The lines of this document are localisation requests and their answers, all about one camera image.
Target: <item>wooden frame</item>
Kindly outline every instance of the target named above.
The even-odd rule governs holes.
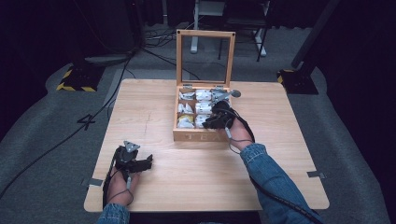
[[[183,37],[185,36],[198,36],[198,37],[218,37],[218,38],[229,38],[229,52],[228,60],[226,64],[226,75],[222,81],[214,80],[188,80],[183,81],[182,77],[182,58],[183,58]],[[225,136],[219,135],[215,130],[208,130],[203,128],[188,129],[188,128],[178,128],[177,120],[182,116],[178,113],[178,105],[180,103],[186,104],[187,102],[179,100],[179,93],[185,93],[189,91],[201,90],[212,90],[222,86],[225,91],[230,91],[231,82],[231,72],[233,67],[233,50],[235,43],[235,32],[221,32],[221,31],[200,31],[200,30],[177,30],[177,90],[176,90],[176,102],[175,102],[175,119],[173,134],[175,141],[188,141],[188,142],[218,142],[227,141]],[[194,110],[192,115],[194,119],[197,116],[195,111],[195,103],[197,101],[192,101],[191,107]]]

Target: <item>hazard tape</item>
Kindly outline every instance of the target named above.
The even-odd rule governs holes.
[[[60,84],[56,88],[57,91],[97,91],[97,83],[92,83],[89,86],[85,85],[81,86],[78,85],[78,83],[73,83],[76,82],[73,80],[73,66],[71,66],[67,72],[64,74],[64,77],[62,78]]]

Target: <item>open box lid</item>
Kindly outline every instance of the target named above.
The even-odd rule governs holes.
[[[200,44],[196,54],[190,53],[194,38],[199,38]],[[177,85],[230,88],[234,43],[235,32],[177,30]]]

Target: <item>forearm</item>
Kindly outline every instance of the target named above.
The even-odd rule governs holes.
[[[96,224],[128,224],[129,211],[125,206],[117,203],[108,203]]]
[[[303,195],[283,169],[267,154],[265,146],[251,144],[241,151],[249,175],[264,189],[318,217],[308,207]],[[262,209],[271,223],[310,223],[300,213],[258,190]]]

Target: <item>yellow and black tape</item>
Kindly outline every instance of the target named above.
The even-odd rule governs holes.
[[[277,82],[279,82],[280,84],[283,85],[283,77],[282,77],[282,75],[285,74],[285,73],[293,73],[293,72],[295,72],[295,71],[294,70],[289,70],[289,69],[282,69],[282,70],[277,71],[277,73],[276,73]]]
[[[100,70],[91,71],[90,78],[82,78],[78,72],[73,70],[73,66],[69,67],[67,72],[64,74],[60,84],[56,88],[57,91],[97,91],[97,85],[100,78],[102,77],[103,68]]]

